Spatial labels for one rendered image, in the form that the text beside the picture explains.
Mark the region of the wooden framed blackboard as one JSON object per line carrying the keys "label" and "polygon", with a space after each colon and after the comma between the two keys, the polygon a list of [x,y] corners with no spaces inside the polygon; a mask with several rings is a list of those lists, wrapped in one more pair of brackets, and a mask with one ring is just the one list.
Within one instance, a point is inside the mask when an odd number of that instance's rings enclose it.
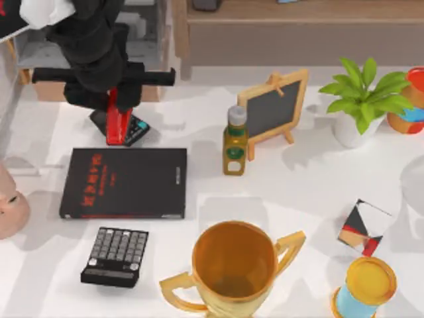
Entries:
{"label": "wooden framed blackboard", "polygon": [[292,129],[300,120],[308,79],[307,69],[273,72],[265,83],[237,95],[237,105],[247,112],[248,160],[254,160],[259,142],[282,135],[288,144],[294,143]]}

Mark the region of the wooden cupboard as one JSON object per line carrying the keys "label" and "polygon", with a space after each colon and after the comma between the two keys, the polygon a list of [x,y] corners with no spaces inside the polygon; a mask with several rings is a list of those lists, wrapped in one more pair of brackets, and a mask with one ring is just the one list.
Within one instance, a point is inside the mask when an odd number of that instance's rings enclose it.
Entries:
{"label": "wooden cupboard", "polygon": [[424,0],[170,0],[175,54],[193,66],[424,64]]}

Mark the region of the dark thing on cupboard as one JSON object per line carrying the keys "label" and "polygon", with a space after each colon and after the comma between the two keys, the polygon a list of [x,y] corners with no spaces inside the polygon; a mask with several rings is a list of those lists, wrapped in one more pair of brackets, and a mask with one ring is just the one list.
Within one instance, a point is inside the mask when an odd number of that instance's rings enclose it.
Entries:
{"label": "dark thing on cupboard", "polygon": [[192,0],[193,8],[197,11],[216,11],[221,3],[222,0]]}

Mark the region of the multicoloured cube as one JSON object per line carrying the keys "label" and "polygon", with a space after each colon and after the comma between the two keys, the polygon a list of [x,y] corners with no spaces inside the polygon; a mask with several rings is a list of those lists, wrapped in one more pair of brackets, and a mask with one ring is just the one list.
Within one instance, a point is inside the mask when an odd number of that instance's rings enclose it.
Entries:
{"label": "multicoloured cube", "polygon": [[358,199],[341,227],[338,240],[363,256],[372,256],[392,221],[392,214]]}

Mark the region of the gold trophy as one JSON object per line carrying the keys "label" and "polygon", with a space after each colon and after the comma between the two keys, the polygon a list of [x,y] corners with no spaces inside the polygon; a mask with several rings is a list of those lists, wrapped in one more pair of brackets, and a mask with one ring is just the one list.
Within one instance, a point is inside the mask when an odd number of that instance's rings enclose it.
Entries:
{"label": "gold trophy", "polygon": [[160,282],[162,295],[170,305],[205,318],[253,318],[305,239],[298,231],[272,242],[250,223],[217,223],[198,238],[192,271]]}

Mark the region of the red stapler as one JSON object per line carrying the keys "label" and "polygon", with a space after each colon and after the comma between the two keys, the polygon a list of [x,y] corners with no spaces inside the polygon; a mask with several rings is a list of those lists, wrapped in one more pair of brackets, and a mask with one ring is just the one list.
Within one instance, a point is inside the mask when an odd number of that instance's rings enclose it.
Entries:
{"label": "red stapler", "polygon": [[106,116],[106,141],[109,146],[124,145],[133,109],[121,112],[117,108],[117,89],[109,92]]}

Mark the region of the black book with red print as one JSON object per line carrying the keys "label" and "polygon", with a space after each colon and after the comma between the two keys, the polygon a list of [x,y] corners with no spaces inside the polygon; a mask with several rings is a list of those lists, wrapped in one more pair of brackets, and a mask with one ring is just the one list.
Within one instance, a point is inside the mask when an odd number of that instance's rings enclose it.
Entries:
{"label": "black book with red print", "polygon": [[185,148],[75,148],[63,219],[183,219]]}

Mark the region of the yellow-green bottle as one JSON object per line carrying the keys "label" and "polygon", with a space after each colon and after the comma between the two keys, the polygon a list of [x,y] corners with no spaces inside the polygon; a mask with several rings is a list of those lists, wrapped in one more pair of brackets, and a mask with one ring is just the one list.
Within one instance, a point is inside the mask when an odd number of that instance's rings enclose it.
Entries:
{"label": "yellow-green bottle", "polygon": [[227,112],[227,126],[223,133],[223,173],[241,176],[246,166],[248,131],[247,112],[244,107],[233,105]]}

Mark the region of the black calculator with teal key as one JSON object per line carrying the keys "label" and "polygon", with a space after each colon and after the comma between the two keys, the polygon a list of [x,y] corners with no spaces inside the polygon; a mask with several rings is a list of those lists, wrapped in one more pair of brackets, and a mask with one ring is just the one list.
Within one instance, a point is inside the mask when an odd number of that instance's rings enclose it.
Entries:
{"label": "black calculator with teal key", "polygon": [[[89,118],[92,123],[100,130],[103,136],[107,136],[106,113],[99,110],[95,110],[90,114]],[[140,140],[149,130],[150,126],[146,122],[132,115],[123,146],[132,146],[134,143]]]}

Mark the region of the black calculator with grey keys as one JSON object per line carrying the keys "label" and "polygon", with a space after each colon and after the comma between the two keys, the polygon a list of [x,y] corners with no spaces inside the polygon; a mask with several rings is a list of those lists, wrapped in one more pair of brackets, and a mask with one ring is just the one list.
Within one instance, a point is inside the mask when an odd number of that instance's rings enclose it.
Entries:
{"label": "black calculator with grey keys", "polygon": [[148,236],[146,231],[100,227],[80,281],[99,286],[135,287]]}

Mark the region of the drawer with grey inside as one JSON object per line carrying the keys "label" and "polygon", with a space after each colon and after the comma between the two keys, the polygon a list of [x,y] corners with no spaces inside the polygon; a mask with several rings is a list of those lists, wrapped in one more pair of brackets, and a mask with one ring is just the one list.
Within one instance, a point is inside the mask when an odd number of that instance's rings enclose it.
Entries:
{"label": "drawer with grey inside", "polygon": [[[164,5],[156,0],[125,0],[118,15],[117,22],[129,26],[127,37],[127,55],[131,62],[159,60],[159,50],[166,29],[164,26]],[[70,66],[60,48],[47,41],[45,32],[40,29],[28,28],[15,35],[16,46],[21,57],[29,58],[29,66],[35,68],[63,68]],[[61,89],[62,82],[46,82],[47,95],[52,95]]]}

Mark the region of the pink rounded toy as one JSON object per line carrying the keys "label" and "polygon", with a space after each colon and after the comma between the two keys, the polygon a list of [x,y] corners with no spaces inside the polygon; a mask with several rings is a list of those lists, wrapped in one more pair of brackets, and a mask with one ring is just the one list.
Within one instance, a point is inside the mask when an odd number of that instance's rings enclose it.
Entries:
{"label": "pink rounded toy", "polygon": [[17,190],[13,177],[0,162],[0,240],[21,231],[29,216],[26,197]]}

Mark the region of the green plant in white pot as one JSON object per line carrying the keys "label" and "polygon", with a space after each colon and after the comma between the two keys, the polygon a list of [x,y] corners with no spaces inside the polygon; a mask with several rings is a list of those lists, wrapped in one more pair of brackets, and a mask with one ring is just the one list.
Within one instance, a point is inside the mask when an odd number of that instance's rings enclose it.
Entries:
{"label": "green plant in white pot", "polygon": [[378,130],[388,113],[405,115],[413,109],[401,93],[410,86],[405,72],[389,72],[373,84],[377,74],[375,59],[368,58],[363,66],[341,57],[346,73],[333,76],[333,82],[320,88],[319,93],[335,96],[328,113],[336,113],[333,128],[335,138],[346,148],[366,143]]}

